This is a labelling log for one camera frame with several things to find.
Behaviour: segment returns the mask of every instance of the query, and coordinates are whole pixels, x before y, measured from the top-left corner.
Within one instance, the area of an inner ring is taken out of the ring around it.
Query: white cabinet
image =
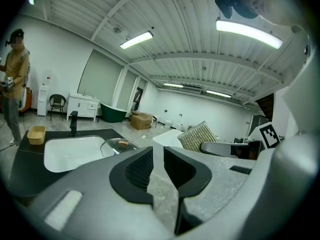
[[[78,111],[78,117],[93,118],[93,121],[96,121],[99,102],[98,99],[90,96],[70,93],[66,119],[69,119],[72,111]]]

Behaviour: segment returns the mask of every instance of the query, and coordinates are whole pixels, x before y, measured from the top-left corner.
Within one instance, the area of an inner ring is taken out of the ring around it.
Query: cardboard box
[[[152,122],[153,116],[151,114],[139,113],[132,116],[130,125],[137,130],[145,130],[150,128]]]
[[[131,113],[130,113],[130,115],[129,115],[129,121],[132,120],[132,117],[133,117],[133,116],[137,116],[137,115],[139,115],[139,114],[140,114],[140,112],[138,112],[138,111],[131,111]]]

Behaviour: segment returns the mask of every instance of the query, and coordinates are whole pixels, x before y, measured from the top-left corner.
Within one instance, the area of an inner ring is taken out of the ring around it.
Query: black countertop
[[[99,136],[105,141],[114,138],[123,138],[113,129],[83,130],[77,137]],[[38,195],[52,183],[59,180],[69,171],[51,172],[44,164],[45,144],[51,139],[71,138],[70,131],[47,131],[43,145],[30,145],[25,133],[16,152],[9,181],[9,192],[17,198],[33,197]]]

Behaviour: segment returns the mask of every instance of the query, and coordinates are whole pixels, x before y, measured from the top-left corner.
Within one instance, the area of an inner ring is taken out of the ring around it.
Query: gray pants
[[[2,99],[2,111],[7,125],[9,126],[12,135],[15,139],[16,145],[19,146],[21,142],[20,128],[19,128],[19,99],[6,98]]]

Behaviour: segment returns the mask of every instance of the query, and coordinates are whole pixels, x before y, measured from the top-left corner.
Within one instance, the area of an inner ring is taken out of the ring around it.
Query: ceiling
[[[306,60],[307,36],[289,27],[234,12],[232,20],[281,38],[280,49],[216,30],[224,18],[215,0],[35,0],[22,14],[56,24],[99,44],[164,88],[164,82],[231,94],[238,103],[288,84]],[[115,33],[114,28],[121,30]],[[120,44],[145,31],[154,38],[128,49]]]

